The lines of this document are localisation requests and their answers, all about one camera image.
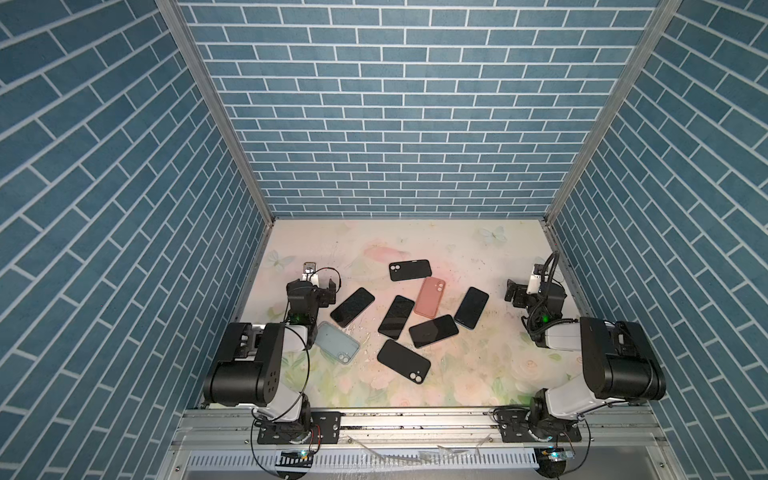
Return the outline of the purple-edged black phone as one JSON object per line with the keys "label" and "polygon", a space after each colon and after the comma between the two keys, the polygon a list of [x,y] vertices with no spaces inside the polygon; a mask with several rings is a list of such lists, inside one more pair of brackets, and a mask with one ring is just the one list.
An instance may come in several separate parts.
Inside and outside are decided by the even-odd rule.
{"label": "purple-edged black phone", "polygon": [[340,328],[346,328],[374,301],[375,296],[367,289],[360,287],[336,307],[330,313],[330,317]]}

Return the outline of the light blue phone case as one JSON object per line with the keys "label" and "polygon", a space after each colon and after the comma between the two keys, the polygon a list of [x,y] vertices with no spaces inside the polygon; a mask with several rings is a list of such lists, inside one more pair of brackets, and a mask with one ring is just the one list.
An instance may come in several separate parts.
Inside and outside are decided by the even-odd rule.
{"label": "light blue phone case", "polygon": [[354,338],[328,322],[319,324],[315,344],[328,356],[344,365],[354,359],[360,348]]}

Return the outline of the white-edged black phone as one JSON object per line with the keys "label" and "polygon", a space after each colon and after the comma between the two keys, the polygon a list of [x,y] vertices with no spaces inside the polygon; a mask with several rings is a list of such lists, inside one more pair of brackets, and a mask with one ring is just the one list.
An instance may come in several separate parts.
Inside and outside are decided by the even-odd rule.
{"label": "white-edged black phone", "polygon": [[396,295],[378,327],[378,332],[392,340],[398,340],[414,306],[413,300]]}

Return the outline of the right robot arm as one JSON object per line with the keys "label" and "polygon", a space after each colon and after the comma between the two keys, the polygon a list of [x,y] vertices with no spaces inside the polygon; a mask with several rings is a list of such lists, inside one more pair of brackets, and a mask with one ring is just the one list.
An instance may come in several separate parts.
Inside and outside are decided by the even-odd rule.
{"label": "right robot arm", "polygon": [[666,394],[666,379],[643,328],[633,322],[562,316],[564,288],[548,280],[507,282],[505,300],[526,311],[521,318],[539,348],[581,355],[581,372],[566,383],[537,391],[527,406],[498,408],[502,439],[512,442],[579,441],[578,423],[600,408]]}

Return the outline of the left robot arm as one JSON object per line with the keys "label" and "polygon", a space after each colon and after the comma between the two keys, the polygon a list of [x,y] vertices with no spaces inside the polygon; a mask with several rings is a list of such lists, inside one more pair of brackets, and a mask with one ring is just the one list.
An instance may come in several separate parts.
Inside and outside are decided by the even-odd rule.
{"label": "left robot arm", "polygon": [[308,430],[310,403],[303,389],[295,392],[280,381],[283,353],[295,346],[310,352],[317,336],[319,310],[336,303],[341,283],[319,285],[306,274],[286,285],[283,321],[257,325],[233,322],[226,327],[203,382],[207,404],[250,407],[261,425]]}

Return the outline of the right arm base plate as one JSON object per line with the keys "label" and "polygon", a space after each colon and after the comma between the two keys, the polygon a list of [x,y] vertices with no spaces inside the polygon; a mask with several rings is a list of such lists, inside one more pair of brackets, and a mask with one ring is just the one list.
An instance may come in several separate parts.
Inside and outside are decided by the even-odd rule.
{"label": "right arm base plate", "polygon": [[490,412],[504,443],[580,442],[582,435],[575,420],[552,417],[545,410],[523,406],[497,407]]}

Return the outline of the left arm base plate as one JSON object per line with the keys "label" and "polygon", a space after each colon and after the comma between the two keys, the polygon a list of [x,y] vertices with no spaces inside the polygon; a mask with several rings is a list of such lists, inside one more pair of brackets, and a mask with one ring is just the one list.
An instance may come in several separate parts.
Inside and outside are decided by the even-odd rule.
{"label": "left arm base plate", "polygon": [[337,444],[341,429],[342,413],[339,411],[311,410],[299,414],[292,421],[260,421],[256,428],[259,445],[288,445],[292,441],[303,443],[310,433],[319,434],[321,446]]}

